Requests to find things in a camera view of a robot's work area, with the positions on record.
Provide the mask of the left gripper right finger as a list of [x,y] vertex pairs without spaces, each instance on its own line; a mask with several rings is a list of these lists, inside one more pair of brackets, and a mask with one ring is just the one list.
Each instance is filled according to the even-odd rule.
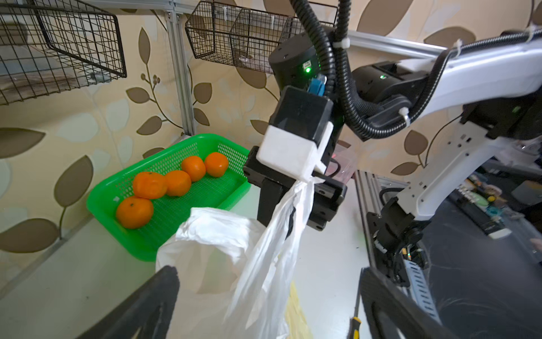
[[366,323],[373,338],[455,338],[374,268],[359,281]]

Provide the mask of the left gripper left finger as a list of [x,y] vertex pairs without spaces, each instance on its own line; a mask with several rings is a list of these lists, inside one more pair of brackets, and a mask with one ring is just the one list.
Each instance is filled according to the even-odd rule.
[[179,277],[165,266],[80,338],[166,338]]

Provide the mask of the white plastic bag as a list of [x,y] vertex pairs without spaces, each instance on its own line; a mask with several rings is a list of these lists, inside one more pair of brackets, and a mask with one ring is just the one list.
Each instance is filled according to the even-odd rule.
[[157,269],[172,266],[179,277],[168,338],[287,338],[290,285],[317,184],[295,182],[268,225],[191,210],[156,258]]

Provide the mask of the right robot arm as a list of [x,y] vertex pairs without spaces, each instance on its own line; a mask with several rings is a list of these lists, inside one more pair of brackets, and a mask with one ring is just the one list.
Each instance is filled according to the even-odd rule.
[[414,249],[444,200],[479,166],[515,141],[541,135],[541,27],[456,42],[435,59],[408,59],[351,69],[350,1],[334,27],[307,1],[293,1],[301,33],[270,55],[281,91],[263,142],[244,173],[261,190],[257,219],[268,225],[295,182],[317,177],[308,224],[321,230],[337,213],[346,186],[325,174],[343,127],[362,141],[384,139],[431,113],[460,106],[443,152],[421,164],[417,181],[369,217],[377,268],[407,285],[402,250]]

